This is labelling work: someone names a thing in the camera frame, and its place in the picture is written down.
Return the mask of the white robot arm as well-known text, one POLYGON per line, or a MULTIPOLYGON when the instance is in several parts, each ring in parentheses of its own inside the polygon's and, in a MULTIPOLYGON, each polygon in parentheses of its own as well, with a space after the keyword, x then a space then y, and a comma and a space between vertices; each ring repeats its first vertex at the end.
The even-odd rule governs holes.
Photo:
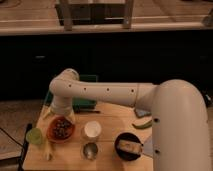
POLYGON ((82 82, 68 68, 49 85, 51 111, 68 115, 74 98, 134 107, 152 114, 153 171, 213 171, 208 114, 200 91, 172 79, 152 83, 82 82))

